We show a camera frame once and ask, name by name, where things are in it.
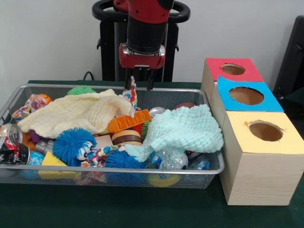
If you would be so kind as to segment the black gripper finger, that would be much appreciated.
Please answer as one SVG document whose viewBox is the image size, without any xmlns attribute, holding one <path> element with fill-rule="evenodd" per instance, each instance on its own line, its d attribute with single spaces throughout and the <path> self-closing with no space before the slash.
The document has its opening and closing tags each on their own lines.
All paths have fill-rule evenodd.
<svg viewBox="0 0 304 228">
<path fill-rule="evenodd" d="M 125 89 L 131 89 L 131 76 L 132 76 L 132 69 L 127 68 L 126 69 L 126 77 L 125 77 Z"/>
<path fill-rule="evenodd" d="M 149 71 L 148 79 L 147 79 L 147 91 L 151 91 L 153 89 L 154 78 L 155 78 L 156 70 L 151 69 Z"/>
</svg>

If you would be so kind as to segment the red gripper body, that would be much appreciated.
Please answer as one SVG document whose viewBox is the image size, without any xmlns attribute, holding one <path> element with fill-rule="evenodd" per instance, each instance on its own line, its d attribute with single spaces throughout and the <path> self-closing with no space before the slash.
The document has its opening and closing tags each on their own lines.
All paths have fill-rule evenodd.
<svg viewBox="0 0 304 228">
<path fill-rule="evenodd" d="M 131 51 L 126 43 L 121 43 L 119 46 L 119 62 L 124 68 L 148 67 L 150 69 L 160 69 L 165 62 L 165 47 L 161 45 L 157 53 L 144 55 Z"/>
</svg>

